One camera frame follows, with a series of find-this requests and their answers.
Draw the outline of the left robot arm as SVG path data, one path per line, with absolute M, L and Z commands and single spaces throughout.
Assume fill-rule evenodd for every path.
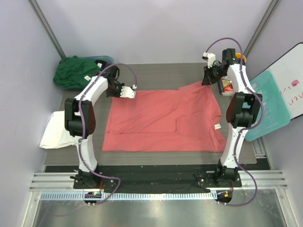
M 119 187 L 121 179 L 102 175 L 96 160 L 92 136 L 96 128 L 94 104 L 103 92 L 109 97 L 119 97 L 124 83 L 117 79 L 120 69 L 112 64 L 93 76 L 89 84 L 74 98 L 64 103 L 64 127 L 76 142 L 79 157 L 79 169 L 75 176 L 75 189 L 95 189 L 103 180 L 111 180 L 112 186 Z

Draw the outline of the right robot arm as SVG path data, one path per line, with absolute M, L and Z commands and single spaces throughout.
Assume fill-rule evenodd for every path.
M 205 52 L 202 57 L 204 67 L 202 85 L 212 85 L 227 76 L 234 89 L 234 95 L 226 111 L 228 137 L 224 152 L 211 178 L 215 185 L 228 187 L 239 180 L 239 156 L 248 130 L 257 120 L 261 108 L 262 95 L 257 94 L 249 82 L 242 56 L 237 56 L 235 49 L 225 49 L 222 61 L 217 61 L 215 54 Z

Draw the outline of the pink t-shirt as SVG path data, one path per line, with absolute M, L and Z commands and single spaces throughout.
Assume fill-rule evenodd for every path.
M 221 117 L 211 87 L 201 82 L 113 98 L 102 151 L 220 153 Z

